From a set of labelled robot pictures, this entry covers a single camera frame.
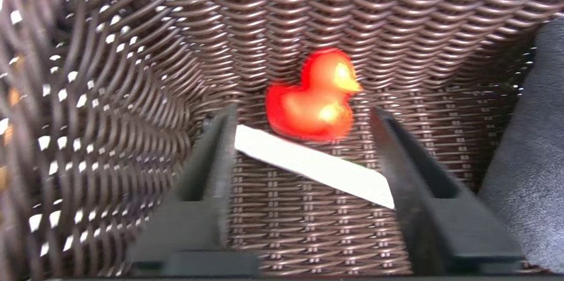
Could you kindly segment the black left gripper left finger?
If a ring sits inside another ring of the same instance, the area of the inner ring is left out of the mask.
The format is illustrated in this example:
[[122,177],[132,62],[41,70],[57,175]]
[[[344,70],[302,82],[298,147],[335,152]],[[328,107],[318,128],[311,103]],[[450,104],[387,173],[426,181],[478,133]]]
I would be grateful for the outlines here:
[[171,191],[128,249],[132,270],[219,270],[226,261],[236,127],[234,104],[203,125]]

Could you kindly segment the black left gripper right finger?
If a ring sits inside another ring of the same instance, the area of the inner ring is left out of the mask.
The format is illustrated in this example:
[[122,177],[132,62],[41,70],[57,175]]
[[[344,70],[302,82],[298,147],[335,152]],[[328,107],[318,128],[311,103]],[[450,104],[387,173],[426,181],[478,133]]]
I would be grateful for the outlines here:
[[391,113],[373,107],[370,121],[413,273],[516,273],[523,258],[520,246],[475,193]]

